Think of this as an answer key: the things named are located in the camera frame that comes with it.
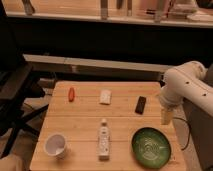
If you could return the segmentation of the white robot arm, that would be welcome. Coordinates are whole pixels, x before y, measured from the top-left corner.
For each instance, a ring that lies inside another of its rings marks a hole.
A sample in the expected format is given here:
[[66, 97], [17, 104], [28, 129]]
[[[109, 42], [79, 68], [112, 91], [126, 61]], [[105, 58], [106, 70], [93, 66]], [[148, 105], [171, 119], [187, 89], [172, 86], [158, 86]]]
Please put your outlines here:
[[213, 114], [213, 87], [203, 82], [207, 69], [198, 61], [186, 62], [169, 68], [163, 76], [165, 85], [158, 95], [161, 124], [168, 125], [173, 111], [186, 98], [208, 114]]

